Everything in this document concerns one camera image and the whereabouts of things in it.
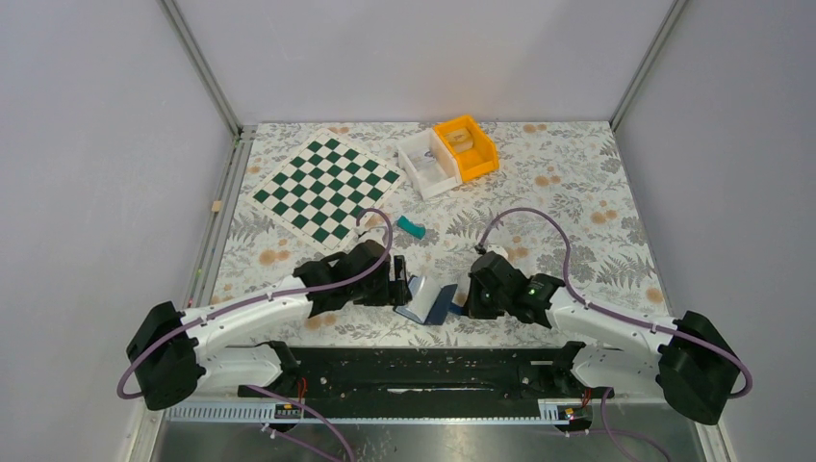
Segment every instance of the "white plastic bin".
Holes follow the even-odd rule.
[[[431,129],[397,141],[396,154],[422,200],[462,184],[456,160]]]

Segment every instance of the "floral tablecloth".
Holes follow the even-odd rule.
[[[319,128],[328,128],[396,163],[395,142],[429,128],[422,123],[261,124],[242,183],[248,194],[277,163]],[[410,181],[386,202],[392,220],[404,215],[427,229],[418,241],[395,231],[393,254],[408,271],[456,283],[490,218],[510,207],[551,214],[574,245],[571,279],[592,300],[608,300],[643,313],[667,307],[635,210],[618,148],[607,122],[481,124],[498,149],[500,168],[459,188],[422,201]],[[489,244],[503,245],[514,266],[530,275],[560,275],[565,247],[548,223],[530,214],[504,218]],[[370,218],[367,226],[381,224]],[[212,302],[256,291],[321,255],[242,199],[233,216]],[[450,315],[424,326],[390,307],[348,305],[307,321],[271,326],[262,338],[302,347],[551,347],[587,340],[510,317],[472,321]]]

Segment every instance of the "plastic bin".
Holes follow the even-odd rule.
[[[445,135],[461,128],[465,128],[471,133],[473,137],[473,148],[461,153],[456,153],[450,143],[445,139]],[[485,135],[470,115],[462,115],[451,121],[440,123],[434,127],[434,132],[436,132],[448,152],[456,159],[463,182],[471,181],[473,178],[498,168],[496,145]]]
[[[422,200],[462,184],[459,167],[433,130],[396,142],[399,166],[408,174]]]

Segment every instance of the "metal corner post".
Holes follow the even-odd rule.
[[[198,43],[196,43],[195,38],[192,36],[190,27],[187,25],[187,21],[181,14],[181,10],[179,10],[175,0],[157,1],[159,6],[161,6],[162,10],[165,12],[167,20],[170,22],[170,26],[176,32],[182,46],[184,46],[184,51],[190,58],[192,66],[195,67],[195,72],[197,72],[198,76],[201,78],[201,83],[204,84],[204,88],[207,90],[210,97],[213,99],[213,102],[216,104],[218,113],[221,115],[221,118],[227,125],[227,128],[232,135],[237,137],[241,133],[241,122],[235,116],[235,113],[229,105],[229,101],[227,101],[224,92],[218,85],[218,81],[216,80],[215,75],[213,75],[213,70],[210,69],[210,66],[207,64],[207,60],[204,59],[204,55],[201,53],[201,49],[198,47]]]
[[[621,126],[621,122],[624,120],[626,112],[628,112],[629,108],[631,107],[635,95],[637,95],[638,91],[643,86],[644,80],[649,75],[654,62],[657,60],[657,57],[663,50],[667,39],[675,29],[680,16],[682,15],[686,6],[688,6],[689,2],[690,0],[675,0],[674,3],[672,3],[672,6],[669,8],[669,12],[666,13],[666,17],[663,18],[663,23],[660,24],[657,34],[651,41],[649,50],[646,52],[646,55],[640,62],[637,71],[635,71],[635,75],[632,77],[632,81],[626,88],[626,92],[624,93],[624,97],[621,99],[621,102],[618,103],[618,107],[615,109],[612,119],[609,120],[609,125],[612,127],[613,132],[617,132],[618,127]]]

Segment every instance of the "robotic arm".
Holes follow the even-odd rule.
[[[156,348],[135,368],[147,407],[164,409],[196,391],[235,391],[242,385],[275,385],[286,390],[287,384],[281,381],[291,379],[286,372],[296,370],[298,363],[284,344],[236,345],[270,324],[305,320],[340,310],[348,302],[368,306],[408,303],[411,294],[401,256],[394,257],[393,277],[386,256],[376,270],[352,284],[307,294],[308,288],[332,285],[360,274],[376,264],[384,252],[382,245],[369,240],[347,254],[308,262],[291,276],[239,299],[182,313],[176,312],[171,302],[154,307],[128,346],[131,362],[168,332],[198,323]],[[719,420],[739,375],[728,360],[654,327],[614,320],[589,309],[589,302],[577,300],[561,279],[546,274],[527,277],[501,255],[484,250],[480,253],[470,271],[465,306],[470,318],[487,320],[507,314],[525,323],[572,331],[600,341],[597,346],[569,342],[560,348],[558,364],[553,366],[563,370],[567,387],[611,387],[628,395],[663,396],[680,414],[696,422],[715,424]],[[233,311],[208,318],[226,308]],[[608,309],[652,326],[673,326],[731,352],[708,319],[696,313],[688,312],[678,320],[621,307]]]

